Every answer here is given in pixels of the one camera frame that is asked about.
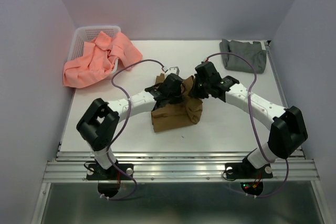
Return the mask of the tan brown skirt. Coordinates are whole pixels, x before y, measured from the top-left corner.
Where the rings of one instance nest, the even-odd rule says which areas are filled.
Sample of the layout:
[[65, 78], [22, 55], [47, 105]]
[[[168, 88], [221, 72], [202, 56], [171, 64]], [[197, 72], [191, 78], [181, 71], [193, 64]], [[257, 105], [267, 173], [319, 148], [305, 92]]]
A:
[[189, 76], [183, 80], [183, 102], [168, 104], [151, 112], [151, 121], [155, 133], [197, 124], [202, 116], [203, 101], [192, 98], [189, 92], [194, 84], [194, 77]]

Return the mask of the grey pleated skirt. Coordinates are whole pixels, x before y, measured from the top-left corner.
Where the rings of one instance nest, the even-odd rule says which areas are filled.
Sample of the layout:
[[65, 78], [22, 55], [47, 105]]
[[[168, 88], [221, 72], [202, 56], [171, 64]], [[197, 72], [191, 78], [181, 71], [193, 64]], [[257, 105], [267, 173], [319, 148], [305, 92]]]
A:
[[[219, 43], [219, 48], [222, 53], [230, 52], [247, 60], [257, 74], [264, 73], [267, 63], [267, 53], [263, 49], [261, 42], [253, 41], [250, 43], [223, 39]], [[245, 61], [234, 55], [222, 55], [222, 62], [226, 70], [254, 73]]]

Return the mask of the pink skirt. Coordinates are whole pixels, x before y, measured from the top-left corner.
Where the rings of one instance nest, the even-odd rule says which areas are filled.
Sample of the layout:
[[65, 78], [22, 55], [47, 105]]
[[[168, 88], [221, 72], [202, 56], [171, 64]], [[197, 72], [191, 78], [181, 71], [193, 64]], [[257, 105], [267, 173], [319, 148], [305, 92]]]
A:
[[110, 37], [101, 31], [92, 41], [83, 43], [81, 57], [65, 63], [63, 86], [77, 89], [88, 87], [106, 79], [117, 68], [117, 60], [127, 67], [142, 58], [142, 54], [122, 32]]

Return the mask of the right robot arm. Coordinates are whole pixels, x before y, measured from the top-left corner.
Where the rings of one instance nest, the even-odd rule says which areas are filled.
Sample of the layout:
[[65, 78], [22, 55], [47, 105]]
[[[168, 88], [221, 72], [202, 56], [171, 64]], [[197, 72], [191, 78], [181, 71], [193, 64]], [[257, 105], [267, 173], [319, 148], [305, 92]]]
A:
[[195, 80], [190, 95], [195, 98], [218, 98], [248, 113], [269, 130], [267, 143], [258, 144], [241, 163], [244, 175], [253, 177], [260, 169], [276, 159], [288, 158], [308, 139], [308, 132], [300, 109], [285, 108], [252, 93], [237, 79], [222, 78], [212, 62], [195, 68]]

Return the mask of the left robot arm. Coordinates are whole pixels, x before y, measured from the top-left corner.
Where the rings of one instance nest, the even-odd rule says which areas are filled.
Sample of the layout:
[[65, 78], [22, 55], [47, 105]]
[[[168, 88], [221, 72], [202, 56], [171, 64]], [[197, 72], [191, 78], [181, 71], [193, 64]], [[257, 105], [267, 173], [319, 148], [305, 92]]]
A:
[[106, 179], [117, 172], [111, 149], [114, 133], [120, 122], [127, 122], [134, 115], [151, 112], [168, 104], [180, 103], [183, 79], [170, 73], [162, 83], [151, 86], [126, 99], [106, 102], [95, 99], [76, 125], [81, 137], [90, 146], [99, 166], [99, 173]]

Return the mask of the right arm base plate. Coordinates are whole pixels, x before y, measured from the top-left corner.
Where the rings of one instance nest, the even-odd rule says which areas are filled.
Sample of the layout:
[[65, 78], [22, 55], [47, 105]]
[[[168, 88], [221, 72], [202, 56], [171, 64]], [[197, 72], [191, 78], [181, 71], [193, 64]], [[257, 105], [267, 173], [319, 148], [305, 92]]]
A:
[[237, 179], [271, 179], [273, 178], [270, 164], [266, 164], [261, 168], [254, 168], [249, 163], [226, 163], [222, 173], [224, 179], [233, 181]]

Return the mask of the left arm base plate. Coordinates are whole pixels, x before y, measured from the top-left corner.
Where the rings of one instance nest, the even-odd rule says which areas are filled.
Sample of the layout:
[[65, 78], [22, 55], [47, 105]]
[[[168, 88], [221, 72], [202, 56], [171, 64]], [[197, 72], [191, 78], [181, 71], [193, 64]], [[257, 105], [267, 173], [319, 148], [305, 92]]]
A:
[[87, 170], [86, 180], [99, 181], [99, 180], [131, 180], [133, 177], [134, 165], [131, 163], [117, 164], [120, 170], [125, 174], [111, 166], [108, 169], [103, 169], [96, 162], [84, 163], [84, 168]]

